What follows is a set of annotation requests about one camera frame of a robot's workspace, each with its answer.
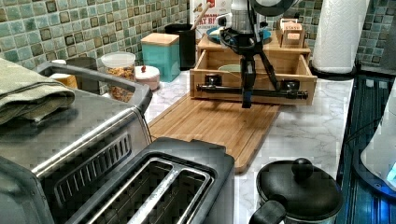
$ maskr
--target kettle handle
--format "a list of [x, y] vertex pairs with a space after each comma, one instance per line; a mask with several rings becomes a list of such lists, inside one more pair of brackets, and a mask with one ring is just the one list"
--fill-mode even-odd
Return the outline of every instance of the kettle handle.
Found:
[[277, 201], [264, 203], [250, 218], [248, 224], [277, 224], [286, 216], [286, 209]]

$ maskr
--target wooden cutting board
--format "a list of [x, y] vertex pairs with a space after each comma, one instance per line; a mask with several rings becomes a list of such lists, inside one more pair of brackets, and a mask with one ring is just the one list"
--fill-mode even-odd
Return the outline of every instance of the wooden cutting board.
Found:
[[202, 140], [226, 146], [235, 158], [235, 172], [244, 173], [264, 136], [276, 119], [280, 105], [253, 105], [191, 99], [187, 94], [149, 123], [153, 139], [172, 137]]

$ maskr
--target metal rod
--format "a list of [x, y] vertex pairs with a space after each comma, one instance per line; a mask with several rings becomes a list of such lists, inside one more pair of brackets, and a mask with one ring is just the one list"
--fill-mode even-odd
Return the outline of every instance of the metal rod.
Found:
[[[206, 86], [197, 85], [198, 91], [204, 91], [208, 93], [229, 93], [229, 94], [241, 94], [242, 89], [237, 87], [222, 87], [222, 86]], [[288, 99], [307, 99], [307, 91], [269, 91], [263, 89], [254, 89], [252, 95], [255, 96], [267, 96], [267, 97], [284, 97]]]

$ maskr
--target paper towel roll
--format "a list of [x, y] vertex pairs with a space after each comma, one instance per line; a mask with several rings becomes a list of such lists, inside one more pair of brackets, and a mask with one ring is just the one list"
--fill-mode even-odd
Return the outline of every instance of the paper towel roll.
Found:
[[370, 0], [323, 0], [312, 66], [319, 72], [353, 69]]

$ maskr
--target white countertop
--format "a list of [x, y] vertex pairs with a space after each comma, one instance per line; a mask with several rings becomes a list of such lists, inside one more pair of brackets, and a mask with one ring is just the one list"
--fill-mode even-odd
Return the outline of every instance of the white countertop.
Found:
[[[147, 122], [190, 90], [189, 71], [171, 83], [161, 82], [145, 114]], [[234, 223], [248, 223], [260, 201], [256, 176], [269, 162], [307, 158], [335, 178], [347, 121], [352, 80], [318, 79], [313, 105], [282, 105], [255, 159], [235, 176]]]

